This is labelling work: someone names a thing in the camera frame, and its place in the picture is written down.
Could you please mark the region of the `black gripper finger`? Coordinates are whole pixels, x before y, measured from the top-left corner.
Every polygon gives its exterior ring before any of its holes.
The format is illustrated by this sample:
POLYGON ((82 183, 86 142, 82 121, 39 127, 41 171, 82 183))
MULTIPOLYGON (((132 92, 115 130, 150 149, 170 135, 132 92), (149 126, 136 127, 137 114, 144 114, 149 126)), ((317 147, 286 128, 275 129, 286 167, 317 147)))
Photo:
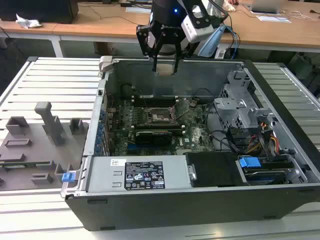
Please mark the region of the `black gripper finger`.
POLYGON ((175 74, 178 71, 179 61, 191 54, 191 49, 193 44, 188 43, 187 46, 184 49, 182 49, 181 41, 177 39, 175 41, 174 46, 175 46, 175 59, 174 59, 173 73, 175 74))
POLYGON ((155 41, 153 43, 153 46, 150 47, 148 44, 148 39, 149 39, 149 33, 152 33, 151 30, 152 28, 150 27, 150 25, 138 24, 136 26, 136 36, 137 36, 142 54, 144 56, 148 56, 153 59, 152 71, 156 72, 158 55, 160 53, 162 46, 164 45, 166 33, 162 31, 158 34, 158 36, 155 36, 155 41))

